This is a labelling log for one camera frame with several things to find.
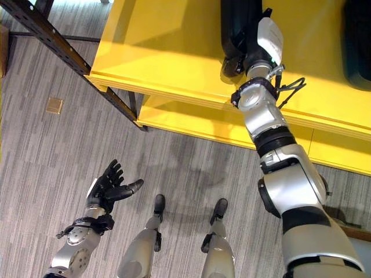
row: yellow shelf edge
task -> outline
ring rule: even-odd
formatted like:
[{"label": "yellow shelf edge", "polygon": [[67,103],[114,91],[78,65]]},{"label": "yellow shelf edge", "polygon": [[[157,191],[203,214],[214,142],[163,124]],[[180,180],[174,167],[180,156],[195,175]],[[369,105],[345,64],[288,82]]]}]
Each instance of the yellow shelf edge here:
[{"label": "yellow shelf edge", "polygon": [[[121,82],[108,82],[106,79],[101,79],[98,77],[98,74],[91,74],[86,76],[95,86],[99,84],[101,86],[111,86],[114,84],[114,87],[128,90],[138,93],[143,93],[149,96],[156,96],[156,97],[167,97],[171,98],[176,101],[182,101],[184,103],[189,104],[196,104],[196,105],[203,105],[205,107],[214,108],[214,109],[221,109],[225,111],[231,112],[238,112],[236,109],[229,103],[222,102],[222,98],[220,97],[218,101],[208,101],[194,95],[193,97],[186,97],[184,95],[179,95],[173,92],[166,92],[165,89],[163,91],[155,90],[150,87],[142,87],[139,85],[135,85],[132,81],[127,81],[126,83]],[[311,115],[303,115],[302,113],[296,113],[293,111],[282,111],[283,115],[285,116],[286,120],[290,124],[300,125],[304,127],[309,127],[313,129],[320,129],[324,131],[329,131],[332,133],[337,133],[341,135],[346,135],[366,141],[371,141],[371,130],[365,127],[357,127],[353,125],[348,125],[346,123],[339,123],[333,122],[329,119],[323,118],[316,118]]]}]

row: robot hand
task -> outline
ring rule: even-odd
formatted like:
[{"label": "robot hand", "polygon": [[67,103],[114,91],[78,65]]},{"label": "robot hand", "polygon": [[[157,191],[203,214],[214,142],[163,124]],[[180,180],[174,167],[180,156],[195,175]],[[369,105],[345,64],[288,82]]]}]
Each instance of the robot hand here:
[{"label": "robot hand", "polygon": [[114,203],[132,196],[144,182],[137,180],[129,185],[120,185],[123,181],[120,168],[117,160],[113,160],[92,184],[83,216],[57,235],[59,239],[67,236],[67,242],[54,256],[44,278],[77,278],[88,267],[100,237],[114,226],[110,215]]},{"label": "robot hand", "polygon": [[114,159],[88,192],[86,205],[98,205],[111,213],[116,201],[132,196],[143,185],[143,180],[137,180],[129,185],[123,182],[121,165]]}]

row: silver robot leg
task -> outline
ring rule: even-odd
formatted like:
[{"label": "silver robot leg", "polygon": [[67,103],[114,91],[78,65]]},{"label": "silver robot leg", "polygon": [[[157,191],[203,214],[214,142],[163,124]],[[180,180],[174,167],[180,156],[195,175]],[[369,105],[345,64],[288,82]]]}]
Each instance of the silver robot leg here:
[{"label": "silver robot leg", "polygon": [[202,278],[234,278],[234,257],[232,249],[226,241],[225,227],[222,219],[223,214],[227,209],[225,205],[224,211],[220,211],[221,202],[226,202],[225,199],[220,199],[216,204],[213,217],[210,221],[212,227],[210,233],[206,235],[201,250],[207,253],[205,264],[203,266]]},{"label": "silver robot leg", "polygon": [[158,232],[162,222],[165,198],[157,195],[155,213],[146,227],[135,237],[122,258],[117,271],[117,278],[149,278],[151,275],[154,252],[161,249],[161,234]]}]

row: yellow table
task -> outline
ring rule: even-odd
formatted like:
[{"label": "yellow table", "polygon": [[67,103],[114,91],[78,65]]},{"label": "yellow table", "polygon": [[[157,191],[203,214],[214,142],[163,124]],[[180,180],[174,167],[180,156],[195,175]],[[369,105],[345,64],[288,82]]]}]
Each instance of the yellow table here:
[{"label": "yellow table", "polygon": [[[342,4],[264,2],[285,40],[283,84],[302,76],[308,84],[282,110],[291,128],[307,140],[313,161],[371,174],[371,92],[343,77]],[[87,78],[103,92],[111,86],[149,95],[140,124],[253,147],[230,104],[245,78],[222,76],[223,58],[218,1],[117,0]],[[213,128],[200,132],[202,125]]]}]

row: wire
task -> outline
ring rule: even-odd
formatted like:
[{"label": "wire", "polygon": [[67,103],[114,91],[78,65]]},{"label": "wire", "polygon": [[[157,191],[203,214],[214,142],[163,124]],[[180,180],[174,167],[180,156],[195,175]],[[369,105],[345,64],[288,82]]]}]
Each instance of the wire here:
[{"label": "wire", "polygon": [[279,97],[279,93],[280,92],[293,90],[293,92],[278,106],[278,108],[281,109],[286,103],[288,103],[288,101],[290,100],[290,98],[292,98],[293,95],[297,91],[299,91],[301,88],[303,88],[305,85],[306,85],[305,78],[302,77],[302,78],[299,78],[297,81],[292,82],[291,84],[282,85],[281,88],[277,89],[277,98]]}]

